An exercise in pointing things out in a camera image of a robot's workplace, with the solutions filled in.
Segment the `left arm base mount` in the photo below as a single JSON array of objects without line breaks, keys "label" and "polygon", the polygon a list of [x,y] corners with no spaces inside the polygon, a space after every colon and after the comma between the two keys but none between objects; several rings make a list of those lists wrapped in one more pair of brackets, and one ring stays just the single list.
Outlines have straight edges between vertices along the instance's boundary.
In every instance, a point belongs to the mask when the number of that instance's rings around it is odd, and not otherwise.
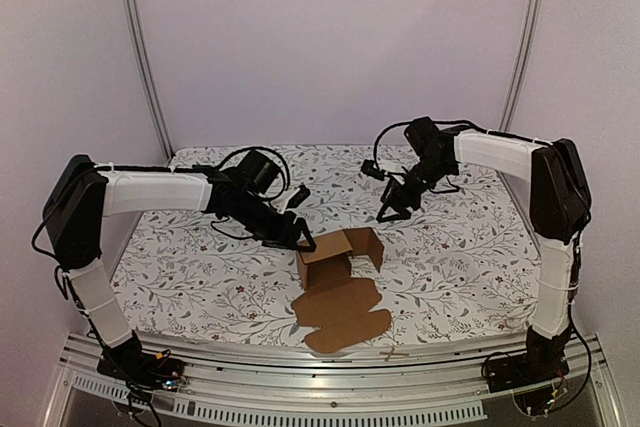
[{"label": "left arm base mount", "polygon": [[183,381],[185,363],[166,349],[146,353],[137,338],[117,347],[105,347],[97,372],[145,390],[176,390]]}]

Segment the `brown cardboard box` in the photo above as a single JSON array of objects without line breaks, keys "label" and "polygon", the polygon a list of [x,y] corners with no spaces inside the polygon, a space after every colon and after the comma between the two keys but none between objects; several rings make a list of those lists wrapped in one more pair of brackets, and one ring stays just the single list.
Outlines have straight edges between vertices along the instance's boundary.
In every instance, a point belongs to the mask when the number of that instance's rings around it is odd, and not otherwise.
[{"label": "brown cardboard box", "polygon": [[375,281],[354,277],[354,258],[380,271],[384,246],[370,227],[340,229],[298,242],[296,264],[303,293],[291,302],[297,324],[310,327],[304,343],[319,354],[334,354],[377,338],[391,326],[389,310]]}]

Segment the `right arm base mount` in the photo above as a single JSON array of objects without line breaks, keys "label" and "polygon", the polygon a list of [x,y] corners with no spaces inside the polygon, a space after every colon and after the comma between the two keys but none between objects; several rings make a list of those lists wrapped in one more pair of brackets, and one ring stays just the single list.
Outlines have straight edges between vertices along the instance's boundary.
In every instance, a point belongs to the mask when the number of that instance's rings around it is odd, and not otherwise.
[{"label": "right arm base mount", "polygon": [[489,354],[481,376],[491,393],[515,392],[516,407],[530,417],[548,414],[559,398],[568,392],[569,367],[563,345],[528,347],[522,354]]}]

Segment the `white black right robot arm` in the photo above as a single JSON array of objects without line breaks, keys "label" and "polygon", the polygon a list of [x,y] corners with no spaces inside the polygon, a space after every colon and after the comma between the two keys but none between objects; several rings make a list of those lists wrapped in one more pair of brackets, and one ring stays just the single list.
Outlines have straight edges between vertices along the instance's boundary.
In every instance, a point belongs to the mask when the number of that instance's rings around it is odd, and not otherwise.
[{"label": "white black right robot arm", "polygon": [[527,353],[517,374],[537,383],[552,371],[573,330],[571,305],[579,287],[582,234],[591,221],[591,194],[575,143],[544,141],[482,128],[469,120],[433,120],[428,116],[400,123],[418,158],[410,167],[384,166],[376,156],[362,172],[385,182],[380,223],[410,218],[423,193],[459,172],[460,164],[492,169],[525,181],[529,222],[539,243],[541,269]]}]

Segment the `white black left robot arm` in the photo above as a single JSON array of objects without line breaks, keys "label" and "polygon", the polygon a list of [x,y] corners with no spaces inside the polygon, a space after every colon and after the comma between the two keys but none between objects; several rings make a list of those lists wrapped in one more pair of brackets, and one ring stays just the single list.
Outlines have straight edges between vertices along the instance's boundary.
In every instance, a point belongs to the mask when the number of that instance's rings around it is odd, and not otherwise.
[{"label": "white black left robot arm", "polygon": [[233,219],[247,239],[268,248],[312,252],[316,243],[294,208],[309,197],[305,185],[292,188],[284,157],[267,147],[235,151],[215,165],[188,168],[98,164],[71,158],[45,203],[39,232],[57,263],[54,278],[88,320],[111,366],[128,381],[148,373],[148,359],[127,322],[102,261],[104,218],[147,211],[190,211]]}]

